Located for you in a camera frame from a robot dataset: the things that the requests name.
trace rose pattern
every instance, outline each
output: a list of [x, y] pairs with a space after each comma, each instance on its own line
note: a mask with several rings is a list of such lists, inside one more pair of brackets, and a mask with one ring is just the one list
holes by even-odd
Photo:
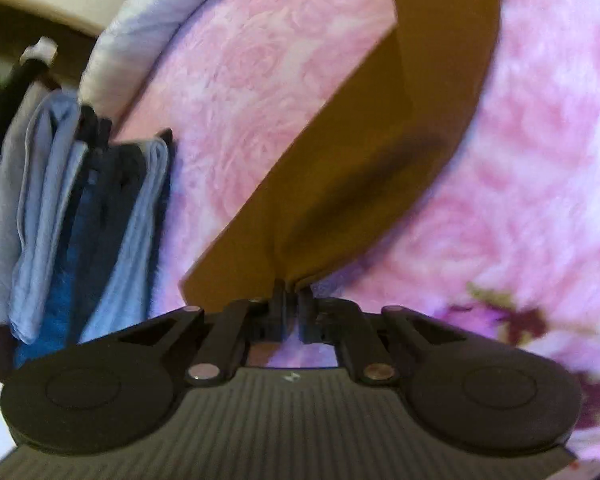
[[[171, 126], [179, 142], [154, 314], [182, 304], [187, 269], [393, 20], [391, 0], [209, 0], [182, 27], [118, 137]], [[316, 289], [558, 360], [594, 399], [571, 446], [600, 458], [600, 0], [503, 0], [501, 22], [456, 159]], [[468, 282], [510, 291], [516, 309], [476, 301]], [[291, 342], [266, 359], [334, 362], [302, 351]]]

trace dark gray garment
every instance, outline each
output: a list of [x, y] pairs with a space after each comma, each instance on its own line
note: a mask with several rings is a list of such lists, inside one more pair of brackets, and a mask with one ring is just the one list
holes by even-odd
[[75, 96], [55, 91], [29, 126], [32, 147], [18, 211], [22, 254], [14, 270], [9, 314], [14, 335], [25, 343], [40, 330], [64, 210], [88, 149], [74, 141], [79, 120]]
[[0, 324], [9, 323], [9, 299], [13, 285], [13, 269], [22, 246], [16, 225], [20, 190], [27, 156], [29, 123], [48, 90], [33, 83], [24, 96], [11, 122], [0, 154]]
[[167, 172], [169, 149], [160, 137], [140, 144], [146, 177], [126, 227], [116, 265], [100, 302], [80, 336], [84, 343], [146, 319], [149, 259], [155, 205]]

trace white pillow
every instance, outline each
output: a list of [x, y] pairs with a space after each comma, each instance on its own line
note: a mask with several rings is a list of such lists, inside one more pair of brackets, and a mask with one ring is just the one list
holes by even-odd
[[204, 1], [126, 0], [91, 53], [81, 102], [116, 124], [180, 25]]

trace ribbed gray surface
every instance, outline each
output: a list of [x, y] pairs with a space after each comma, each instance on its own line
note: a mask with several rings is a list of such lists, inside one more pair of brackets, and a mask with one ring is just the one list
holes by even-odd
[[125, 449], [71, 458], [21, 446], [0, 480], [544, 480], [572, 460], [563, 449], [475, 456], [423, 431], [390, 390], [359, 386], [342, 368], [293, 372], [242, 368], [229, 384], [192, 390]]

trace brown cloth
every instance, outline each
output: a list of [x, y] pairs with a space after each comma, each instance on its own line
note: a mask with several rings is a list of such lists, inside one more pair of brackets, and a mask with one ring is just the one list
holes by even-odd
[[189, 304], [313, 283], [412, 207], [472, 120], [500, 0], [394, 0], [397, 26], [272, 168], [182, 282]]

